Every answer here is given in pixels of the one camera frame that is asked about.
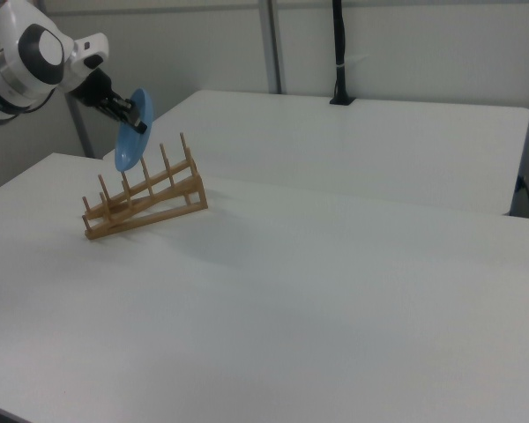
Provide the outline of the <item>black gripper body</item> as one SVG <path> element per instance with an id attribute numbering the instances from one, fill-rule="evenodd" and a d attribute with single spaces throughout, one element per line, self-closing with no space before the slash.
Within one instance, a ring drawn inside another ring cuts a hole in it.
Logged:
<path id="1" fill-rule="evenodd" d="M 84 106 L 101 112 L 101 101 L 106 98 L 122 98 L 112 89 L 111 78 L 102 70 L 92 71 L 81 85 L 71 91 L 71 96 Z"/>

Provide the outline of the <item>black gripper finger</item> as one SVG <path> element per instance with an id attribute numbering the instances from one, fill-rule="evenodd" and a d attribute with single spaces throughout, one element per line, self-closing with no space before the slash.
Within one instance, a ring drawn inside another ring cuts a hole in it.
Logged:
<path id="1" fill-rule="evenodd" d="M 138 134 L 145 134 L 148 125 L 143 121 L 140 106 L 131 99 L 124 100 L 123 123 Z"/>
<path id="2" fill-rule="evenodd" d="M 129 103 L 122 98 L 106 98 L 101 101 L 101 112 L 118 122 L 128 122 Z"/>

